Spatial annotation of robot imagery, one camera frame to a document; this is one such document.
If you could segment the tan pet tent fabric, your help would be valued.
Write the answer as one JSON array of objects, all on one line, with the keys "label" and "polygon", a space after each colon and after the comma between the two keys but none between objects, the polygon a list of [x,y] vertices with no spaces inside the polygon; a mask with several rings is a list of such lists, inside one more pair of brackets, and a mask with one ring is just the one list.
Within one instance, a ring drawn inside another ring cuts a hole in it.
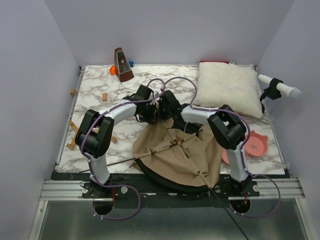
[{"label": "tan pet tent fabric", "polygon": [[[142,154],[146,148],[158,149],[170,144],[175,135],[180,135],[171,132],[180,130],[173,125],[172,118],[158,118],[155,124],[148,124],[133,144],[132,155]],[[206,124],[200,126],[197,137],[190,138],[186,143],[135,162],[151,180],[161,178],[183,187],[209,188],[219,181],[222,150]]]}]

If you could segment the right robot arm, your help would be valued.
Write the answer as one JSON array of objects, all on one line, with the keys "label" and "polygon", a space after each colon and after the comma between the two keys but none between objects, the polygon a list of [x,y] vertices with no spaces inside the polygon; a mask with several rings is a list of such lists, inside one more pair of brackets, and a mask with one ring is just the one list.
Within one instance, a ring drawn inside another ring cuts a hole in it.
[{"label": "right robot arm", "polygon": [[167,90],[158,100],[158,116],[161,120],[173,119],[173,127],[185,130],[188,134],[198,134],[202,125],[208,125],[217,143],[226,151],[230,177],[233,179],[230,191],[236,196],[247,192],[247,183],[252,179],[244,154],[248,127],[229,105],[203,108],[180,104],[174,94]]}]

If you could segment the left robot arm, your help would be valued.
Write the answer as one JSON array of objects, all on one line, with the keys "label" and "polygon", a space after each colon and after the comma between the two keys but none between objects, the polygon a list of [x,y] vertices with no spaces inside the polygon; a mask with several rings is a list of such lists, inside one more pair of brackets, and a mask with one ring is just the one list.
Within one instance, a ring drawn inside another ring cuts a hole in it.
[{"label": "left robot arm", "polygon": [[154,99],[154,91],[145,85],[140,85],[136,93],[125,96],[107,110],[98,112],[89,109],[85,113],[75,137],[75,144],[87,158],[90,178],[95,182],[93,191],[99,197],[107,197],[111,191],[111,185],[107,182],[110,172],[107,167],[106,152],[112,141],[114,126],[138,115],[146,117],[150,123],[156,107]]}]

